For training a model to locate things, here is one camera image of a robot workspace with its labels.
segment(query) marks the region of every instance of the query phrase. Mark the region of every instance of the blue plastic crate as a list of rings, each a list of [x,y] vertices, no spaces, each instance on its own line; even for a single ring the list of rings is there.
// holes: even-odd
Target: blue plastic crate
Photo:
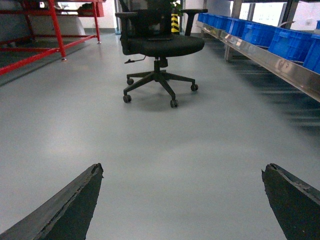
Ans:
[[[225,31],[233,36],[241,37],[244,32],[246,22],[247,20],[228,17]]]
[[[313,42],[311,36],[311,33],[277,27],[268,51],[291,61],[303,62]]]
[[[209,16],[209,13],[203,13],[203,19],[202,19],[202,22],[204,24],[206,24],[208,22],[208,16]]]
[[[203,13],[198,14],[198,21],[203,23],[203,21],[204,21],[204,14]]]
[[[244,25],[242,39],[258,46],[269,47],[276,27],[248,21]]]
[[[226,30],[227,22],[228,22],[227,16],[216,15],[214,19],[213,27],[215,27],[216,29]]]
[[[303,66],[320,74],[320,35],[313,34],[311,36],[313,43],[304,60]]]
[[[216,20],[216,15],[208,14],[208,20],[206,24],[213,27],[215,25],[215,20]]]

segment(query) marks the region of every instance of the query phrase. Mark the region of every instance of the shelf support leg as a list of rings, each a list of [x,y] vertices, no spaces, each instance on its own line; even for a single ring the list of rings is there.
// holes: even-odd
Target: shelf support leg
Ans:
[[[97,7],[98,7],[98,3],[97,2],[93,2],[93,15],[94,15],[96,37],[98,38],[98,44],[101,44],[100,30],[99,30],[99,25],[98,25]]]
[[[232,18],[238,19],[240,17],[241,5],[242,5],[242,0],[233,1],[233,7],[232,7],[232,13],[231,13]],[[229,62],[233,58],[232,51],[233,50],[228,45],[225,45],[224,59],[227,62]]]
[[[254,19],[255,8],[256,8],[256,4],[250,3],[248,17],[247,17],[248,21],[252,21]]]
[[[291,28],[291,24],[292,24],[292,21],[294,20],[298,3],[299,3],[299,0],[288,0],[284,10],[283,18],[282,18],[282,23],[285,23],[285,22],[288,22],[288,23],[282,25],[281,28],[284,28],[284,29]]]
[[[59,51],[60,51],[61,57],[62,57],[61,60],[66,61],[67,60],[66,59],[66,49],[65,49],[65,45],[64,45],[64,42],[63,42],[63,39],[61,36],[61,31],[60,31],[60,27],[59,27],[59,23],[58,23],[58,18],[56,15],[54,0],[48,0],[48,3],[49,3],[49,11],[50,11],[50,15],[52,18],[56,39],[59,44]]]
[[[21,3],[21,6],[22,6],[22,8],[24,10],[30,10],[31,9],[30,3],[28,1],[23,1]],[[29,15],[28,14],[24,14],[24,18],[26,20],[26,24],[28,25],[31,38],[34,41],[34,40],[36,40],[36,37],[35,37],[34,30],[32,29],[32,25],[31,25],[31,21],[30,21]]]

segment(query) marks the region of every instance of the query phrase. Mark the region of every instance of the metal shelf edge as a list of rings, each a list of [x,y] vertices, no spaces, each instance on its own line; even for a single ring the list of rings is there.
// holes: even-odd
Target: metal shelf edge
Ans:
[[[320,102],[320,74],[277,56],[239,37],[197,21],[196,25],[239,53],[245,55],[305,94]]]

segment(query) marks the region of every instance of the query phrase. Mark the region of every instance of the black office chair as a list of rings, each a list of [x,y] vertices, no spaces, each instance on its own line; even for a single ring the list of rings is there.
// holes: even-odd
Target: black office chair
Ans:
[[[167,80],[178,80],[192,83],[191,90],[196,91],[198,85],[195,79],[179,76],[160,70],[168,66],[168,57],[178,57],[200,51],[205,42],[198,37],[192,37],[191,28],[195,14],[206,13],[207,9],[183,9],[182,13],[188,14],[185,35],[171,34],[170,0],[119,0],[122,11],[115,15],[121,19],[121,45],[125,55],[142,54],[154,57],[154,70],[128,74],[127,84],[124,89],[123,100],[131,102],[128,92],[151,81],[159,82],[171,95],[170,105],[178,107],[176,94],[169,86]],[[132,78],[142,78],[134,82]]]

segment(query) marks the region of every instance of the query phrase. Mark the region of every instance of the white wall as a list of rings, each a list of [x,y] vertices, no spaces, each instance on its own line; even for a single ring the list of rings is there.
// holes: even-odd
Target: white wall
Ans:
[[[207,0],[206,8],[208,9],[208,13],[217,14],[222,16],[230,16],[230,4],[229,0]],[[202,9],[204,7],[204,0],[185,0],[185,8],[186,9]],[[201,30],[196,26],[196,21],[198,19],[198,15],[195,15],[192,33],[200,33]],[[184,16],[184,26],[186,29],[187,24],[187,15]]]
[[[98,25],[101,29],[114,29],[115,27],[115,1],[106,0],[103,5],[103,17],[98,17]],[[84,28],[95,28],[95,19],[93,17],[80,17]]]
[[[320,20],[320,2],[299,2],[293,20],[293,30],[314,30]]]
[[[204,6],[204,0],[185,0],[185,5],[184,7],[186,9],[202,9]],[[184,17],[184,26],[183,29],[186,29],[186,25],[187,25],[187,19],[188,19],[188,15],[185,13],[183,15]],[[201,30],[199,27],[196,26],[196,21],[198,20],[198,14],[195,15],[194,20],[193,20],[193,26],[192,26],[192,33],[200,33]]]
[[[57,16],[62,35],[86,35],[77,16]],[[51,16],[30,16],[34,34],[55,35],[55,28]]]

